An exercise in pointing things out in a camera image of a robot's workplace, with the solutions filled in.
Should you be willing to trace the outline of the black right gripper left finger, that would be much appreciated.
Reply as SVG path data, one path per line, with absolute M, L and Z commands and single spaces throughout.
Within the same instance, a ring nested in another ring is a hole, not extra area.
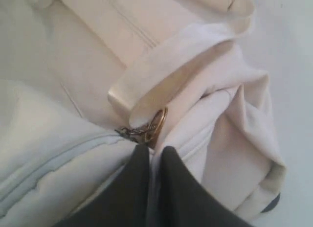
M 137 145 L 121 173 L 90 204 L 56 227 L 144 227 L 149 190 L 149 150 Z

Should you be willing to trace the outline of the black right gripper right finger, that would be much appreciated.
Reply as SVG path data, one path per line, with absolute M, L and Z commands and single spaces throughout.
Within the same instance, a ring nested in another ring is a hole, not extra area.
M 159 214 L 162 227 L 249 227 L 215 200 L 189 172 L 176 149 L 163 149 Z

